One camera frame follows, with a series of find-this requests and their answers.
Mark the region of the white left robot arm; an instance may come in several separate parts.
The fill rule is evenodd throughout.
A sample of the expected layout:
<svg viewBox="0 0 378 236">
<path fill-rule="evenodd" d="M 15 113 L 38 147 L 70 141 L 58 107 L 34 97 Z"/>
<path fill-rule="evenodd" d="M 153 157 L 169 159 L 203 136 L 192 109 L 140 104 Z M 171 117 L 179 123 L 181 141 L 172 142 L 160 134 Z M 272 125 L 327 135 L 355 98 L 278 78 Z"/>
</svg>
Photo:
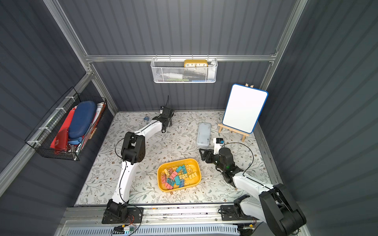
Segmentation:
<svg viewBox="0 0 378 236">
<path fill-rule="evenodd" d="M 146 141 L 159 132 L 165 133 L 166 129 L 172 126 L 173 116 L 174 109 L 162 106 L 160 114 L 152 118 L 147 125 L 125 134 L 121 147 L 122 170 L 109 204 L 122 206 L 129 202 L 136 170 L 146 155 Z"/>
</svg>

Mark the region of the pink binder clip pair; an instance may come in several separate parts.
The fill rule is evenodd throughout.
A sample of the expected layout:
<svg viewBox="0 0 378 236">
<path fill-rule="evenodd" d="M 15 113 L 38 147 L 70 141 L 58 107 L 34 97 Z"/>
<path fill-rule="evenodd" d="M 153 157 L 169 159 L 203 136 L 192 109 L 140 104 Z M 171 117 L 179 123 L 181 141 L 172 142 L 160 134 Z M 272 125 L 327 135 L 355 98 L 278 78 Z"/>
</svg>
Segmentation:
<svg viewBox="0 0 378 236">
<path fill-rule="evenodd" d="M 174 188 L 175 181 L 173 181 L 171 178 L 168 178 L 166 174 L 162 174 L 160 176 L 161 183 L 163 187 L 167 190 L 171 190 Z"/>
</svg>

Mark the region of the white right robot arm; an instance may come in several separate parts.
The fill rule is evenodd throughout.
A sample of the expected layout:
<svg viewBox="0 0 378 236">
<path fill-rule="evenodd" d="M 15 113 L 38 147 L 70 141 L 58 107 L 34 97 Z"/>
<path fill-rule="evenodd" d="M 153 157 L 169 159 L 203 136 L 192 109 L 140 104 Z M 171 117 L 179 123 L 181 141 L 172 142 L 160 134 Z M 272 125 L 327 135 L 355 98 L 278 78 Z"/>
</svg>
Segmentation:
<svg viewBox="0 0 378 236">
<path fill-rule="evenodd" d="M 246 192 L 232 205 L 220 207 L 224 221 L 257 219 L 276 236 L 289 236 L 306 225 L 305 214 L 285 185 L 267 184 L 249 176 L 235 164 L 229 148 L 201 148 L 199 152 L 203 161 L 215 165 L 226 183 Z"/>
</svg>

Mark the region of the teal binder clip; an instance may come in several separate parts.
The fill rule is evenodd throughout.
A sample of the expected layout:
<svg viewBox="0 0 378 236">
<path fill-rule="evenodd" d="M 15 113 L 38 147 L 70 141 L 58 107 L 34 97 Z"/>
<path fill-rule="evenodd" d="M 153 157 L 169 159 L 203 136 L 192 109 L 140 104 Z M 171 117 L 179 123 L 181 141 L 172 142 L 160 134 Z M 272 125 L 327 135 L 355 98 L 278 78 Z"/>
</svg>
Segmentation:
<svg viewBox="0 0 378 236">
<path fill-rule="evenodd" d="M 186 165 L 182 165 L 182 166 L 179 166 L 177 169 L 176 169 L 176 173 L 178 175 L 186 175 L 188 172 L 187 172 L 187 169 L 186 169 Z"/>
</svg>

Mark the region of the yellow binder clip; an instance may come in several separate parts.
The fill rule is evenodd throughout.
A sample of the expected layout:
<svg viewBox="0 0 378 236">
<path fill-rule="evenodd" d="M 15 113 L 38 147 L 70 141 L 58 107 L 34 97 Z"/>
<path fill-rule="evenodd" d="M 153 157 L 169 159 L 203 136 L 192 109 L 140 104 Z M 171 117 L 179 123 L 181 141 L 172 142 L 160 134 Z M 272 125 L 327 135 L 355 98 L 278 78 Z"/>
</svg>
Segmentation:
<svg viewBox="0 0 378 236">
<path fill-rule="evenodd" d="M 165 175 L 166 175 L 167 177 L 170 175 L 168 169 L 164 169 L 164 173 L 165 173 Z"/>
</svg>

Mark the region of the yellow plastic storage box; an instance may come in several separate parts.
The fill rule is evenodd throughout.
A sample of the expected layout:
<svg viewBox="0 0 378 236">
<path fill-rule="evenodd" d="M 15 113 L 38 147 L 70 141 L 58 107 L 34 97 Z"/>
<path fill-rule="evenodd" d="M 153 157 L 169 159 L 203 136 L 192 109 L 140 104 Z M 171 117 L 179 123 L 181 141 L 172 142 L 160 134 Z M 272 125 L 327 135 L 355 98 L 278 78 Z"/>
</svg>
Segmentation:
<svg viewBox="0 0 378 236">
<path fill-rule="evenodd" d="M 176 171 L 176 169 L 179 166 L 182 166 L 182 165 L 186 165 L 186 169 L 187 169 L 188 173 L 186 175 L 177 175 L 177 176 L 179 176 L 181 179 L 185 180 L 185 186 L 182 187 L 182 188 L 178 188 L 178 186 L 175 184 L 173 189 L 171 189 L 171 190 L 165 189 L 163 187 L 162 183 L 161 183 L 161 180 L 160 180 L 160 176 L 162 174 L 165 174 L 164 169 L 168 169 L 168 171 L 171 175 L 174 171 Z M 158 170 L 157 170 L 158 186 L 159 186 L 159 189 L 162 192 L 172 192 L 172 191 L 176 191 L 176 190 L 182 190 L 182 189 L 186 189 L 186 188 L 190 188 L 190 187 L 195 187 L 195 186 L 199 185 L 199 183 L 201 182 L 201 179 L 202 179 L 202 175 L 201 175 L 201 172 L 200 172 L 199 163 L 193 158 L 187 158 L 187 159 L 182 159 L 182 160 L 178 160 L 178 161 L 172 161 L 172 162 L 164 163 L 164 164 L 160 165 Z"/>
</svg>

